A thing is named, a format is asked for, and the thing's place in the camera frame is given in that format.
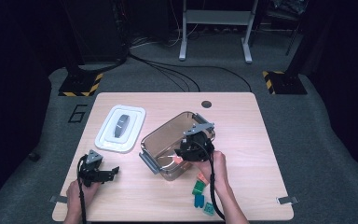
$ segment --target white tray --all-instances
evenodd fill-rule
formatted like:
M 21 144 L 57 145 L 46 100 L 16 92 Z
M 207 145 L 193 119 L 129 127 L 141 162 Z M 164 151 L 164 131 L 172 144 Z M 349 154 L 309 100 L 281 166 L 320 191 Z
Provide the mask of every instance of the white tray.
M 145 114 L 145 110 L 141 107 L 115 105 L 95 138 L 95 146 L 99 149 L 120 153 L 129 152 L 144 124 Z M 120 125 L 118 121 L 122 115 L 129 116 L 127 127 L 122 129 L 122 134 L 119 137 L 115 137 L 115 130 Z

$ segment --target gray carpet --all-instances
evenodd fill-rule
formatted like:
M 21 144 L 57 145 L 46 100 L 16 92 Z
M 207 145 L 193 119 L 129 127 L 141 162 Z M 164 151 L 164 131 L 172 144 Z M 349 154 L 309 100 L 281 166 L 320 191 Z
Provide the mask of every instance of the gray carpet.
M 180 43 L 172 47 L 148 44 L 131 49 L 131 53 L 161 63 L 221 66 L 245 78 L 259 103 L 287 191 L 300 200 L 293 205 L 295 217 L 287 223 L 358 223 L 358 163 L 331 130 L 319 94 L 308 78 L 300 75 L 307 95 L 271 95 L 262 76 L 264 70 L 284 71 L 298 41 L 299 38 L 291 54 L 285 56 L 287 36 L 260 34 L 251 47 L 252 64 L 244 62 L 238 34 L 189 40 L 185 62 L 178 61 Z M 240 78 L 221 69 L 172 69 L 195 80 L 200 91 L 249 91 Z M 178 85 L 187 91 L 181 79 L 171 76 L 176 85 L 159 71 L 133 59 L 104 73 L 91 97 L 58 96 L 65 77 L 64 69 L 49 77 L 52 94 L 42 137 L 34 150 L 41 159 L 38 162 L 24 159 L 0 190 L 0 223 L 54 223 L 51 218 L 54 204 L 48 199 L 60 193 L 96 94 L 182 91 Z M 197 91 L 196 85 L 185 77 L 183 80 L 190 91 Z M 86 112 L 85 118 L 80 123 L 68 123 L 77 105 L 87 105 L 79 108 Z

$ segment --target black dot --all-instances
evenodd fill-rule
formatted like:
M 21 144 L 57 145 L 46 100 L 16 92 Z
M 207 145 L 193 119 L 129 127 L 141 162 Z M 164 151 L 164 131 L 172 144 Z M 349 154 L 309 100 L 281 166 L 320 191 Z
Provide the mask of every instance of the black dot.
M 212 103 L 210 101 L 203 101 L 201 103 L 201 105 L 204 107 L 204 108 L 209 108 L 212 106 Z

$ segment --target black curtain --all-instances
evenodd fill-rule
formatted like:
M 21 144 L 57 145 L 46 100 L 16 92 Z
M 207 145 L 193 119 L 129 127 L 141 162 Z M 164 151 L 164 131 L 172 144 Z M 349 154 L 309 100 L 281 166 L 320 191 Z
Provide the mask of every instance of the black curtain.
M 358 161 L 358 2 L 313 1 L 310 15 L 307 25 L 313 28 L 288 72 L 297 75 L 308 63 L 307 75 L 324 100 L 331 127 Z
M 60 1 L 0 0 L 0 188 L 37 146 L 48 75 L 69 61 L 81 58 Z

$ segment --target forearm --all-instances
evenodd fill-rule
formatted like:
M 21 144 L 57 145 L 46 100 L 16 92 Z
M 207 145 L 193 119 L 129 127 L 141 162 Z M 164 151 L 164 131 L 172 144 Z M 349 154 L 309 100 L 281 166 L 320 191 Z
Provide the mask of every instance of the forearm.
M 234 192 L 229 184 L 220 189 L 216 189 L 216 192 L 222 203 L 227 224 L 249 223 L 245 214 L 241 211 L 241 208 L 235 199 Z
M 78 212 L 68 212 L 63 224 L 80 224 L 81 214 Z

